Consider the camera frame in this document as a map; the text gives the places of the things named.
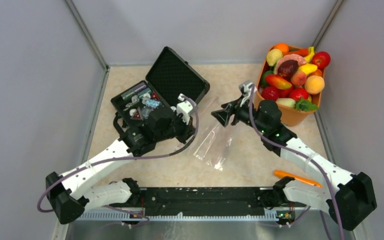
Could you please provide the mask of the clear zip top bag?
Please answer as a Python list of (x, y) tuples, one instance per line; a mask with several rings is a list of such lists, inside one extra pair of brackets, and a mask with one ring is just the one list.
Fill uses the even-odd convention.
[(220, 110), (221, 105), (216, 96), (200, 107), (198, 134), (189, 148), (193, 157), (220, 172), (224, 170), (233, 141), (233, 128), (224, 127), (211, 115)]

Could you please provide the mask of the toy watermelon slice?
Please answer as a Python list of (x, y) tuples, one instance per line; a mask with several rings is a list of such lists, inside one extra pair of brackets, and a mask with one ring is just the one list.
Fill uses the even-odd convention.
[(307, 64), (308, 62), (306, 61), (306, 59), (301, 56), (301, 55), (298, 55), (298, 54), (288, 54), (286, 56), (283, 56), (281, 59), (279, 59), (277, 62), (276, 62), (276, 65), (274, 67), (274, 70), (273, 70), (273, 73), (274, 74), (277, 74), (278, 73), (278, 69), (280, 67), (280, 65), (288, 60), (294, 60), (298, 63), (299, 66), (302, 66), (302, 65), (305, 65)]

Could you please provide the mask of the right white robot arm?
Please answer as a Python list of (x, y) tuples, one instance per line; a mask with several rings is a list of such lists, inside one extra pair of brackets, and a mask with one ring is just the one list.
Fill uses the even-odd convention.
[(242, 122), (254, 128), (267, 150), (290, 161), (319, 183), (310, 185), (296, 177), (283, 177), (273, 186), (273, 200), (279, 206), (290, 202), (320, 210), (343, 230), (354, 230), (376, 208), (372, 179), (360, 172), (342, 169), (309, 148), (281, 122), (282, 112), (273, 100), (263, 100), (258, 108), (250, 101), (225, 103), (211, 112), (226, 127)]

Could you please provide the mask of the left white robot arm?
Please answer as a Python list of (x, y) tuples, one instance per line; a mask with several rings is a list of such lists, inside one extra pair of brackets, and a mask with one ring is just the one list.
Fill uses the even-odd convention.
[(45, 177), (45, 192), (40, 200), (47, 199), (60, 224), (69, 224), (83, 213), (114, 203), (134, 207), (140, 202), (136, 181), (125, 178), (112, 186), (94, 185), (121, 166), (135, 160), (146, 160), (156, 144), (176, 138), (187, 145), (195, 138), (199, 121), (194, 120), (196, 106), (188, 101), (171, 107), (158, 107), (138, 126), (121, 130), (105, 150), (93, 158), (64, 173), (51, 172)]

